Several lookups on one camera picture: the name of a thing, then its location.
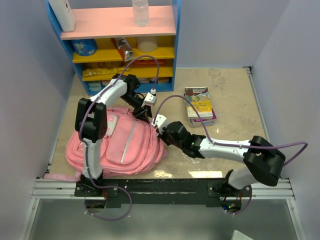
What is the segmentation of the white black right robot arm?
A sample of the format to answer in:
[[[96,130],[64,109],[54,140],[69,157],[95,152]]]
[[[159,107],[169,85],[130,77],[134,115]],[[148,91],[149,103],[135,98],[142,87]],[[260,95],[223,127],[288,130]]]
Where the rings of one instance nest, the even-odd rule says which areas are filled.
[[[217,141],[191,134],[179,121],[155,125],[155,129],[166,145],[177,147],[190,158],[219,158],[244,163],[243,168],[229,170],[222,182],[213,186],[214,191],[223,196],[233,197],[254,183],[269,187],[278,184],[286,157],[261,136],[244,141]]]

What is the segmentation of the pink student backpack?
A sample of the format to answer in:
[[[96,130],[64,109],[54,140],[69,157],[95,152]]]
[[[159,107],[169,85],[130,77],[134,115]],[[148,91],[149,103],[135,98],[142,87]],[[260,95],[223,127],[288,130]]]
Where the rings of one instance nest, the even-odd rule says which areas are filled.
[[[147,173],[166,155],[156,130],[134,118],[128,107],[107,110],[107,132],[100,147],[103,178]]]

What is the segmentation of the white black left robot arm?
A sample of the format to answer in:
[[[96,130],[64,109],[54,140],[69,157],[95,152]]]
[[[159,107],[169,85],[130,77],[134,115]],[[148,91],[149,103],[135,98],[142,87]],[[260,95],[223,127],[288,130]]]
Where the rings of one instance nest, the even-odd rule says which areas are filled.
[[[91,98],[78,101],[75,130],[83,143],[84,169],[76,183],[78,191],[91,196],[100,196],[104,190],[101,166],[101,143],[107,133],[107,111],[117,100],[122,99],[133,107],[135,119],[150,123],[151,107],[144,103],[145,97],[135,92],[140,82],[135,75],[117,73],[109,84]]]

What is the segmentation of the illustrated children's book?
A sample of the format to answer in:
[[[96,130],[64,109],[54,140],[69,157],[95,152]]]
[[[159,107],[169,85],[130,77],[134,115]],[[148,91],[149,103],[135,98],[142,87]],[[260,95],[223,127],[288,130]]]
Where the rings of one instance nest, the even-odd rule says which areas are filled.
[[[210,120],[213,118],[214,114],[209,95],[209,88],[207,86],[186,87],[184,89],[184,97],[192,103],[203,120]]]

